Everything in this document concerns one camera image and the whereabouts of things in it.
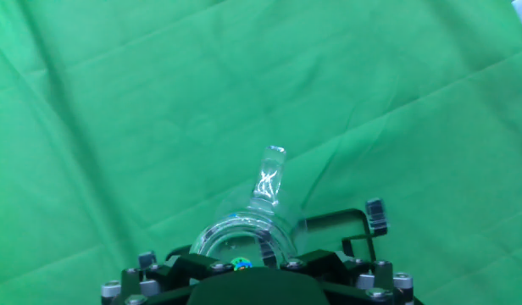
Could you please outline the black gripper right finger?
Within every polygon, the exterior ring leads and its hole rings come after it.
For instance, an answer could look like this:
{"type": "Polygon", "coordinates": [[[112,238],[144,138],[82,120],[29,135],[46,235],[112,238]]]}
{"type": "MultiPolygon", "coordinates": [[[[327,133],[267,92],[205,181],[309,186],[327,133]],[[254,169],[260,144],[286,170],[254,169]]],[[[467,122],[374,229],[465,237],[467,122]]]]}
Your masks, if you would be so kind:
{"type": "Polygon", "coordinates": [[[329,304],[414,305],[413,276],[387,260],[316,250],[286,260],[280,270],[313,279],[329,304]]]}

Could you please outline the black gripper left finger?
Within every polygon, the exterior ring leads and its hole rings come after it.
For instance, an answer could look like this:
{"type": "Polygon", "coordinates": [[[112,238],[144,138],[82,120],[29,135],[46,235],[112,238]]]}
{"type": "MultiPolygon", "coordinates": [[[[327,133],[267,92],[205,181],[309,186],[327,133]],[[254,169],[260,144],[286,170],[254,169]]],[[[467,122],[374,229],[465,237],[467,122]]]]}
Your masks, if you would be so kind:
{"type": "Polygon", "coordinates": [[[221,261],[186,249],[172,252],[159,263],[153,252],[140,256],[135,268],[123,269],[120,278],[101,286],[101,304],[169,304],[186,297],[192,280],[205,280],[234,270],[221,261]]]}

